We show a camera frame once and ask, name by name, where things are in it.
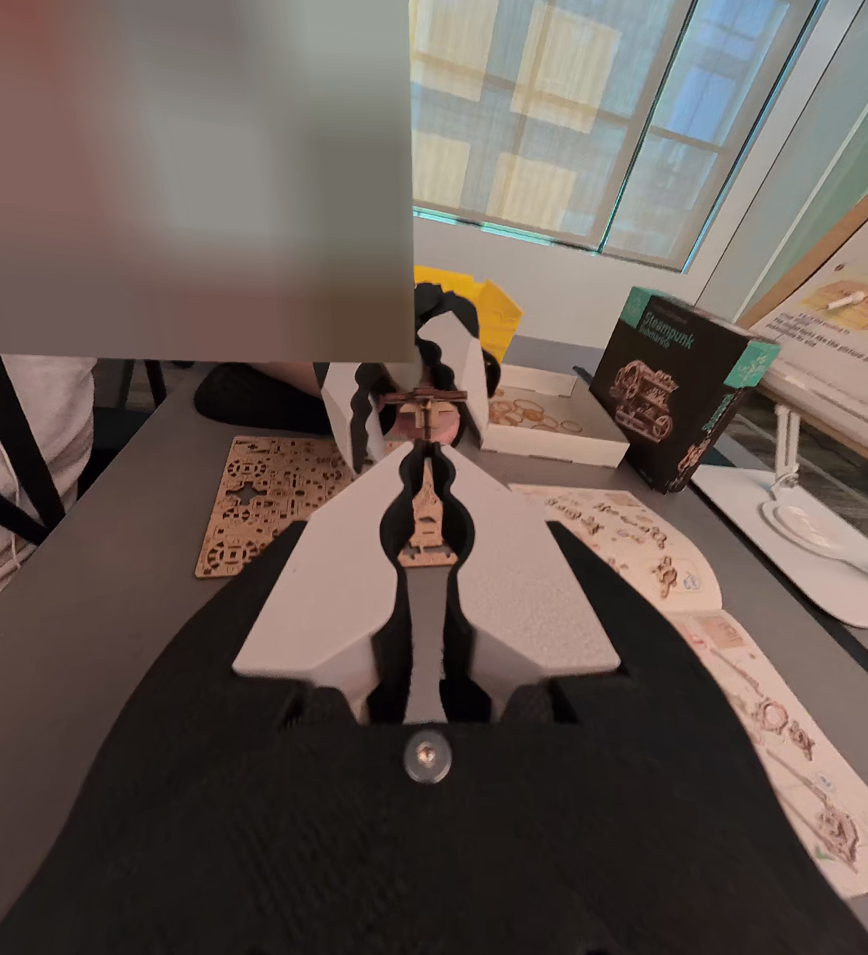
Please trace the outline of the printed instruction sheet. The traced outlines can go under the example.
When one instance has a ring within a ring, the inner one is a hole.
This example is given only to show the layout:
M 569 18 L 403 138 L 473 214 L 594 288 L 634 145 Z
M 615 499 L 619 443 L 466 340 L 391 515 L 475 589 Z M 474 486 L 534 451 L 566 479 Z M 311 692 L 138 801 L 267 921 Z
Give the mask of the printed instruction sheet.
M 868 432 L 868 218 L 761 312 L 750 331 L 780 347 L 770 385 Z

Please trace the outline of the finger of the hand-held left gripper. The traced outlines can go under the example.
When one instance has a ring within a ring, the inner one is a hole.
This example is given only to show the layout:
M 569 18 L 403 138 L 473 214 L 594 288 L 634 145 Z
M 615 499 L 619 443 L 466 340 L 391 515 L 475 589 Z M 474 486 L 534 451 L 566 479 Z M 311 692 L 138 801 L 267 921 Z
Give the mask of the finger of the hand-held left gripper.
M 454 404 L 461 425 L 452 445 L 469 433 L 481 445 L 489 423 L 482 347 L 450 312 L 434 318 L 416 334 L 421 388 L 465 390 L 464 404 Z
M 385 456 L 376 395 L 385 373 L 378 363 L 331 362 L 321 374 L 321 399 L 335 445 L 355 475 L 368 460 L 377 462 Z

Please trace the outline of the stacked yellow plastic bins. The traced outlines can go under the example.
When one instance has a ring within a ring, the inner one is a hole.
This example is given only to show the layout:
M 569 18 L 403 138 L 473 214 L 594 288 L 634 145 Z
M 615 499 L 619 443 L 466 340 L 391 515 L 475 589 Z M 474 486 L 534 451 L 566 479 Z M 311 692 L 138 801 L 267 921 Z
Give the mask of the stacked yellow plastic bins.
M 446 269 L 416 265 L 416 284 L 438 285 L 466 299 L 476 309 L 479 337 L 482 347 L 502 362 L 520 325 L 523 310 L 500 287 L 489 280 L 478 281 L 473 276 Z

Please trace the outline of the window with roller shade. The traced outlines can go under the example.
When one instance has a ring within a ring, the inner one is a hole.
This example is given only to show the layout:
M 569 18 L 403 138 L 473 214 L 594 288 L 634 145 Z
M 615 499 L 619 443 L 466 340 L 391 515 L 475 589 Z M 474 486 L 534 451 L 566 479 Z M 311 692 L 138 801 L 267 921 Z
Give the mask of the window with roller shade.
M 416 216 L 685 271 L 821 10 L 410 2 Z

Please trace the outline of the white cardboard box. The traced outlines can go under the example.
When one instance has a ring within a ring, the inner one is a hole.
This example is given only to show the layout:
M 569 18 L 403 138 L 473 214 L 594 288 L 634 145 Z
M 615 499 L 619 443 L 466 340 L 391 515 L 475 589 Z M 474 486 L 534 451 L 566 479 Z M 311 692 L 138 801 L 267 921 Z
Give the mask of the white cardboard box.
M 532 399 L 560 420 L 579 422 L 583 434 L 568 436 L 488 423 L 482 450 L 594 467 L 615 468 L 621 463 L 630 442 L 582 377 L 513 365 L 501 365 L 500 371 L 493 397 L 504 394 L 509 399 Z

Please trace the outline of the black model kit box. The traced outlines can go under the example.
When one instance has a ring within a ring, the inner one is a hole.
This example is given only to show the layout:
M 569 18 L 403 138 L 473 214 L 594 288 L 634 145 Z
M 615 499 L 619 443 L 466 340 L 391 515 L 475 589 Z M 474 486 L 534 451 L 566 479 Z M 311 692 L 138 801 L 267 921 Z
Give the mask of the black model kit box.
M 681 491 L 780 351 L 666 293 L 631 289 L 589 389 L 627 437 L 626 461 Z

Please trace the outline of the laser-cut plywood parts sheet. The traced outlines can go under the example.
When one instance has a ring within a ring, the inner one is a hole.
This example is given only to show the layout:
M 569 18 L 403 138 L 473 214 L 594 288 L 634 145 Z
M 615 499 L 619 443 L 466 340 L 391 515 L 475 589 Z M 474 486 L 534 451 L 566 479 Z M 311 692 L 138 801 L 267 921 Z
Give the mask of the laser-cut plywood parts sheet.
M 308 519 L 354 479 L 332 439 L 236 436 L 195 577 L 238 575 L 293 522 Z

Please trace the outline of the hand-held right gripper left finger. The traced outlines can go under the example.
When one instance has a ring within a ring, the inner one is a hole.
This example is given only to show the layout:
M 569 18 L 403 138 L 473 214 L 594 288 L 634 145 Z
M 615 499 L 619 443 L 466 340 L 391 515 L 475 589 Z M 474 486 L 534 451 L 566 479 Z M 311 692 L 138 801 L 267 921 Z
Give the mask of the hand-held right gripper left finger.
M 305 523 L 232 668 L 333 687 L 364 722 L 404 722 L 416 447 L 403 443 Z

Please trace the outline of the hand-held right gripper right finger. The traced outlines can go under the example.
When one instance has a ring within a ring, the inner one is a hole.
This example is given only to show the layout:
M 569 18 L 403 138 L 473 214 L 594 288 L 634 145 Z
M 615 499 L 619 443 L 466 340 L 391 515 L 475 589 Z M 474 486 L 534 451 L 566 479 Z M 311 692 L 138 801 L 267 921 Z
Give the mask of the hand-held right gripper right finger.
M 620 657 L 541 508 L 452 447 L 434 452 L 448 578 L 443 674 L 523 686 L 615 672 Z

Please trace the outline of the pile of tan rubber bands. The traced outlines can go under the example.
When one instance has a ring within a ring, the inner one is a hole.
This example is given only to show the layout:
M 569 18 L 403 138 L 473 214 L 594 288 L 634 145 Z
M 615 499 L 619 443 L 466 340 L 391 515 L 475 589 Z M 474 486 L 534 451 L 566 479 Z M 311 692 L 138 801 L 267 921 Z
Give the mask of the pile of tan rubber bands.
M 568 436 L 583 434 L 583 426 L 579 422 L 560 420 L 548 414 L 544 406 L 532 399 L 509 399 L 504 394 L 489 400 L 489 423 Z

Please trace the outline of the assembly instruction booklet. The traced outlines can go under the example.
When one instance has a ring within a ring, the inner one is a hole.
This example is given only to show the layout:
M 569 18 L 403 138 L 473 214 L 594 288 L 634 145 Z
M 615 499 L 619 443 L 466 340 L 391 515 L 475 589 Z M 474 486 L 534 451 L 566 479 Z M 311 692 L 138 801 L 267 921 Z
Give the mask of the assembly instruction booklet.
M 627 491 L 513 483 L 670 621 L 736 712 L 806 852 L 844 899 L 868 895 L 868 786 L 724 610 L 699 548 Z

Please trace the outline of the wooden display board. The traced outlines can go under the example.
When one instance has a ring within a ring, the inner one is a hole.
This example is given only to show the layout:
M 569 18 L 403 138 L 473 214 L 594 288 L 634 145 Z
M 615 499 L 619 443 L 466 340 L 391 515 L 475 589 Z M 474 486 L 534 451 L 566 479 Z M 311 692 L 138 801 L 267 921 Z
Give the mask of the wooden display board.
M 750 326 L 762 316 L 761 307 L 775 304 L 780 299 L 782 286 L 786 281 L 807 277 L 825 256 L 841 245 L 851 229 L 861 225 L 867 218 L 868 193 L 822 236 L 822 239 L 813 245 L 813 247 L 798 260 L 795 266 L 788 269 L 756 304 L 747 309 L 738 321 L 739 327 L 750 330 Z M 804 422 L 822 431 L 822 433 L 830 436 L 862 458 L 868 460 L 868 432 L 861 432 L 856 427 L 856 421 L 854 419 L 846 421 L 846 427 L 842 429 L 838 426 L 836 420 L 830 420 L 827 416 L 821 415 L 812 403 L 807 402 L 805 405 L 801 405 L 800 402 L 795 401 L 790 396 L 789 391 L 785 388 L 775 389 L 772 387 L 767 380 L 770 370 L 762 378 L 762 382 L 759 385 L 760 391 L 776 405 L 784 403 L 791 407 L 800 414 Z

